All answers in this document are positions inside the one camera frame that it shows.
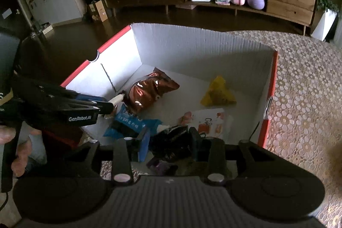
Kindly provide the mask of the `white red snack bag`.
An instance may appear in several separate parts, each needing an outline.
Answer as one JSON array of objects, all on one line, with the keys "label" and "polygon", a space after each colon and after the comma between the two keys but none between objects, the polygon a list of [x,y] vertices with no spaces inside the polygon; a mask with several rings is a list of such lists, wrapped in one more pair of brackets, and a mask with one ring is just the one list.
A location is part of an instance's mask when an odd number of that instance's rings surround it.
[{"label": "white red snack bag", "polygon": [[178,123],[182,126],[194,127],[202,138],[223,139],[224,117],[223,108],[202,109],[186,112]]}]

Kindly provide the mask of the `yellow snack packet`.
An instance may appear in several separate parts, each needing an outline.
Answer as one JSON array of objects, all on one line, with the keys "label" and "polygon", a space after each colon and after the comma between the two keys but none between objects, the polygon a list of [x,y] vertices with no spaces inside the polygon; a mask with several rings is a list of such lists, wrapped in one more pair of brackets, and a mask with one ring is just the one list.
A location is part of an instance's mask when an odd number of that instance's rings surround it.
[{"label": "yellow snack packet", "polygon": [[236,99],[226,87],[226,80],[222,76],[216,76],[209,85],[200,103],[203,106],[226,106],[235,104]]}]

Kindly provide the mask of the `red cardboard box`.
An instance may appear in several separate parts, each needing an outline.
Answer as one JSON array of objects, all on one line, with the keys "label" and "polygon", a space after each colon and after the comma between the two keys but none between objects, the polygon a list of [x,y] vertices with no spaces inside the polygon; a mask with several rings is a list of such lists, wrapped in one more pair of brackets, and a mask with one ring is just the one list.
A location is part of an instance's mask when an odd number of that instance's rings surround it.
[{"label": "red cardboard box", "polygon": [[223,138],[228,144],[251,140],[265,146],[268,111],[275,91],[278,53],[272,47],[226,32],[187,26],[136,23],[126,26],[83,62],[63,87],[113,98],[150,74],[165,72],[179,88],[142,113],[174,125],[200,103],[210,82],[221,76],[236,98],[227,105]]}]

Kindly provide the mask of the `white plant pot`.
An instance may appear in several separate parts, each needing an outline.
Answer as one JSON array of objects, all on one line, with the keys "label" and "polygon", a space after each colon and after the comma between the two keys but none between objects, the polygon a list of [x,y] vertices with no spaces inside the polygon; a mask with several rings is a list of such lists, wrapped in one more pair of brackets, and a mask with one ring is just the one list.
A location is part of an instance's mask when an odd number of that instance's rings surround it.
[{"label": "white plant pot", "polygon": [[313,32],[311,33],[311,37],[324,41],[328,32],[330,31],[335,19],[337,17],[337,12],[327,9],[326,11],[324,11],[322,13],[322,16],[317,24],[317,26],[315,27],[315,29],[313,30]]}]

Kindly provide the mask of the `blue snack packet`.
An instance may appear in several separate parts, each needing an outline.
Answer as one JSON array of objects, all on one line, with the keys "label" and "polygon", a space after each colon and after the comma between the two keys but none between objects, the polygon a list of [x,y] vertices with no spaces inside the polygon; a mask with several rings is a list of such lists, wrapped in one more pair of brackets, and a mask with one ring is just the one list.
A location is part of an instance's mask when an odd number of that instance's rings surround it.
[{"label": "blue snack packet", "polygon": [[136,138],[144,128],[148,128],[151,135],[155,135],[161,124],[162,122],[158,119],[141,119],[137,117],[130,113],[125,104],[122,104],[103,137],[110,137],[115,140],[124,137]]}]

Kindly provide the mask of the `black snack packet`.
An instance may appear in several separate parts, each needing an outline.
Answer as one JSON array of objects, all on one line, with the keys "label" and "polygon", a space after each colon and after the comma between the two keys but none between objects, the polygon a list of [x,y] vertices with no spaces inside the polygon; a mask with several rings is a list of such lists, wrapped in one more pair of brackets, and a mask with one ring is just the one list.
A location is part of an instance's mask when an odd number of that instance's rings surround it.
[{"label": "black snack packet", "polygon": [[148,169],[157,176],[200,175],[209,159],[210,147],[193,127],[174,126],[150,138],[153,158]]}]

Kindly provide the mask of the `dark red foil snack bag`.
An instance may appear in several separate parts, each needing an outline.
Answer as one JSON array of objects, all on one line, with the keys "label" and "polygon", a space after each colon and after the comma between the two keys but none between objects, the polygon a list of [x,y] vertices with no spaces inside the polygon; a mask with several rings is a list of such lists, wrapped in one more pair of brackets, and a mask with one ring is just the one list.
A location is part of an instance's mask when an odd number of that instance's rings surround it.
[{"label": "dark red foil snack bag", "polygon": [[177,90],[179,87],[177,82],[155,67],[150,74],[134,82],[125,91],[124,104],[130,112],[138,114],[152,106],[164,94]]}]

